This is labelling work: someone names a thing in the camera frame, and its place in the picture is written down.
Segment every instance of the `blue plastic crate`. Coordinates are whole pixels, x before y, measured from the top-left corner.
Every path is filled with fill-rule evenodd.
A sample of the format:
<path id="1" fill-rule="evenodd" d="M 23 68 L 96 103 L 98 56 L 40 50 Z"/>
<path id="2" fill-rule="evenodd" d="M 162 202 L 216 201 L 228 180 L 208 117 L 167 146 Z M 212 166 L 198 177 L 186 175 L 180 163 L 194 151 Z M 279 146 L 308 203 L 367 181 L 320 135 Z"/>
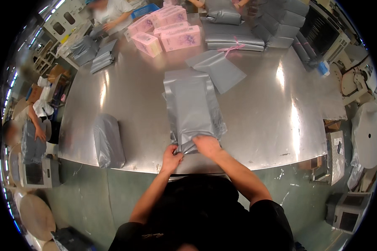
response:
<path id="1" fill-rule="evenodd" d="M 139 9 L 136 9 L 131 13 L 131 18 L 135 19 L 136 17 L 141 17 L 142 15 L 151 13 L 153 11 L 159 10 L 159 7 L 156 6 L 156 4 L 151 3 L 149 5 L 146 5 L 144 7 L 141 7 Z"/>

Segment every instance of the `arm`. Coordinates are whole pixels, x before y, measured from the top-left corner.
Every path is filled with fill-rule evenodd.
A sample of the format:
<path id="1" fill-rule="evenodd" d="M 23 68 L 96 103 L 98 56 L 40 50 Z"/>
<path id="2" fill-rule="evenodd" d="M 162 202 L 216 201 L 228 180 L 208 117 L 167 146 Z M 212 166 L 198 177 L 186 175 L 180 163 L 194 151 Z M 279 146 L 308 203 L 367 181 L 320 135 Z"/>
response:
<path id="1" fill-rule="evenodd" d="M 225 171 L 237 190 L 250 201 L 250 207 L 259 200 L 272 200 L 261 180 L 249 168 L 221 149 L 216 138 L 199 135 L 193 142 L 200 153 L 212 159 Z"/>
<path id="2" fill-rule="evenodd" d="M 145 224 L 148 216 L 158 199 L 162 196 L 171 174 L 174 172 L 179 163 L 183 160 L 183 154 L 173 155 L 177 145 L 169 145 L 164 153 L 162 169 L 156 175 L 150 187 L 145 191 L 136 203 L 131 213 L 129 222 L 138 222 Z"/>
<path id="3" fill-rule="evenodd" d="M 35 140 L 36 140 L 37 137 L 39 137 L 42 142 L 45 142 L 46 141 L 46 133 L 40 127 L 39 122 L 38 122 L 38 119 L 40 119 L 40 118 L 37 117 L 37 115 L 34 111 L 34 108 L 32 107 L 31 104 L 28 106 L 28 117 L 30 117 L 32 123 L 35 126 Z"/>
<path id="4" fill-rule="evenodd" d="M 240 2 L 234 4 L 234 6 L 236 7 L 236 9 L 240 9 L 241 7 L 243 7 L 246 3 L 248 3 L 250 0 L 241 0 Z"/>
<path id="5" fill-rule="evenodd" d="M 195 5 L 197 8 L 203 8 L 205 6 L 204 3 L 201 3 L 198 0 L 188 0 L 188 1 L 191 2 L 193 5 Z"/>
<path id="6" fill-rule="evenodd" d="M 133 12 L 133 10 L 131 10 L 131 11 L 129 11 L 129 12 L 125 12 L 125 13 L 121 14 L 120 17 L 116 18 L 114 21 L 109 22 L 109 23 L 107 23 L 107 24 L 104 24 L 104 25 L 103 25 L 103 30 L 104 30 L 104 31 L 108 31 L 108 30 L 114 28 L 118 23 L 121 23 L 121 22 L 123 22 L 124 20 L 126 20 L 126 19 L 130 16 L 130 14 L 131 14 L 132 12 Z"/>

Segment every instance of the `hand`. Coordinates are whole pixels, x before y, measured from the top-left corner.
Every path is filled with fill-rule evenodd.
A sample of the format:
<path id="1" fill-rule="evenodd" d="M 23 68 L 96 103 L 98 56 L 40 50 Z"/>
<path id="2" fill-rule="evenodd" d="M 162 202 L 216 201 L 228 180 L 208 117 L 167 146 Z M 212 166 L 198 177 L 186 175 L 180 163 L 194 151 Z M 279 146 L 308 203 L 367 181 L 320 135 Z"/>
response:
<path id="1" fill-rule="evenodd" d="M 107 24 L 103 25 L 103 30 L 104 31 L 109 31 L 110 29 L 113 29 L 114 27 L 116 27 L 116 23 L 115 22 L 110 22 L 110 23 L 107 23 Z"/>
<path id="2" fill-rule="evenodd" d="M 39 126 L 35 129 L 35 141 L 37 137 L 39 137 L 42 142 L 46 142 L 46 133 Z"/>
<path id="3" fill-rule="evenodd" d="M 212 160 L 222 151 L 219 141 L 212 136 L 198 135 L 193 138 L 192 141 L 195 143 L 200 153 Z"/>
<path id="4" fill-rule="evenodd" d="M 168 145 L 164 152 L 161 172 L 172 174 L 176 167 L 183 161 L 183 153 L 173 155 L 177 145 Z"/>

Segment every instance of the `white shirt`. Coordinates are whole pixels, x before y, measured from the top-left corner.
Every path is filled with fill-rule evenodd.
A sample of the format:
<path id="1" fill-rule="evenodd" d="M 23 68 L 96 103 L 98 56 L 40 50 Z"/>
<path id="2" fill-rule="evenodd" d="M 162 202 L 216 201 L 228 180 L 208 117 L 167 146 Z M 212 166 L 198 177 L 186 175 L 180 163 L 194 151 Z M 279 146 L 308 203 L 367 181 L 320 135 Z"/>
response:
<path id="1" fill-rule="evenodd" d="M 133 7 L 126 2 L 126 0 L 108 0 L 108 5 L 106 10 L 94 12 L 94 19 L 96 24 L 105 24 L 113 22 L 119 18 L 123 13 L 132 11 Z M 108 31 L 109 35 L 121 31 L 126 28 L 133 22 L 131 16 L 121 21 L 116 25 L 115 28 L 112 28 Z"/>

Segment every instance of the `metal table surface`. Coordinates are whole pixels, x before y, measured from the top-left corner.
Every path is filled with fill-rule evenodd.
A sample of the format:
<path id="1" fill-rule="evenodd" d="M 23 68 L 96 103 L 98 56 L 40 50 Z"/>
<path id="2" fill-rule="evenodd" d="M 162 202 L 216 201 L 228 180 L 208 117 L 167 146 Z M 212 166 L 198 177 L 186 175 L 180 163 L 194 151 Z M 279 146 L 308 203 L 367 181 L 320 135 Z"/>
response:
<path id="1" fill-rule="evenodd" d="M 201 25 L 189 14 L 191 25 Z M 90 74 L 80 67 L 65 105 L 59 157 L 98 166 L 92 125 L 99 113 L 119 122 L 126 163 L 121 170 L 157 173 L 170 144 L 164 72 L 187 68 L 184 60 L 202 46 L 162 52 L 151 58 L 127 42 L 122 33 L 112 65 Z M 231 51 L 227 58 L 247 77 L 217 99 L 227 126 L 221 145 L 251 170 L 271 168 L 327 153 L 322 115 L 313 83 L 293 50 Z M 176 174 L 222 173 L 201 154 L 184 157 Z"/>

